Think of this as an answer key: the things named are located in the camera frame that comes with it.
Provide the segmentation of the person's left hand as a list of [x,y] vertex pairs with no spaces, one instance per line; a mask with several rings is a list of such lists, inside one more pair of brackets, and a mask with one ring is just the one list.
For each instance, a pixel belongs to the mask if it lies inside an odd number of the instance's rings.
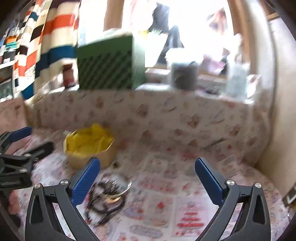
[[13,190],[9,195],[9,206],[8,211],[11,215],[16,215],[20,212],[20,203],[19,203],[19,197],[16,190]]

